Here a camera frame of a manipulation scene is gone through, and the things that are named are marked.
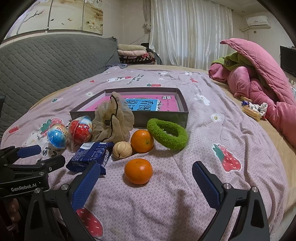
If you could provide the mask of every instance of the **beige folded blanket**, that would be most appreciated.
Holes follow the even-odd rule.
[[[127,44],[118,44],[117,48],[122,51],[146,50],[146,48],[141,45],[127,45]]]
[[[147,53],[146,50],[122,51],[120,49],[118,49],[117,52],[118,52],[118,55],[131,56],[131,57],[138,57]]]

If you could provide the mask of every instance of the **open cardboard box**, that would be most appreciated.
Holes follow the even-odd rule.
[[[118,88],[106,89],[90,97],[85,102],[76,106],[70,111],[72,120],[77,117],[88,115],[92,120],[95,117],[95,106],[108,100],[112,92],[119,93],[123,98],[148,99],[147,96],[158,98],[160,109],[158,111],[132,110],[135,117],[134,127],[146,128],[147,122],[151,118],[171,121],[186,128],[188,119],[188,108],[185,99],[178,88],[163,87],[136,87],[136,88]]]

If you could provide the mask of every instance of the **beige bed cover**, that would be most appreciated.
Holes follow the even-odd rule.
[[[190,71],[190,72],[204,72],[207,74],[207,71],[203,69],[192,69],[192,68],[186,68],[181,66],[133,65],[133,66],[129,66],[128,68],[129,69],[181,70],[181,71]],[[225,94],[238,104],[238,107],[241,106],[241,101],[236,99],[233,96],[227,84],[220,83],[215,80],[213,80],[213,82],[215,82],[218,86],[220,86],[221,89],[225,92]],[[54,98],[60,91],[64,91],[65,89],[67,88],[56,91],[44,97],[42,100],[40,100],[35,105],[33,105],[31,109],[35,108],[37,105],[39,105],[40,103],[42,103],[44,100],[48,98]],[[282,162],[284,164],[284,168],[287,174],[288,184],[289,184],[289,194],[288,194],[288,199],[287,199],[287,204],[285,209],[285,211],[287,211],[293,204],[296,203],[296,149],[293,148],[286,141],[286,139],[268,121],[260,120],[259,124],[263,127],[263,129],[266,131],[266,133],[274,143],[282,159]]]

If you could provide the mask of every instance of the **television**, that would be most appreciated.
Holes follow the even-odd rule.
[[[296,77],[296,49],[280,46],[281,68]]]

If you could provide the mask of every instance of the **white air conditioner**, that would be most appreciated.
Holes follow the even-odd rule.
[[[256,16],[247,18],[247,24],[252,29],[271,28],[270,21],[267,16]]]

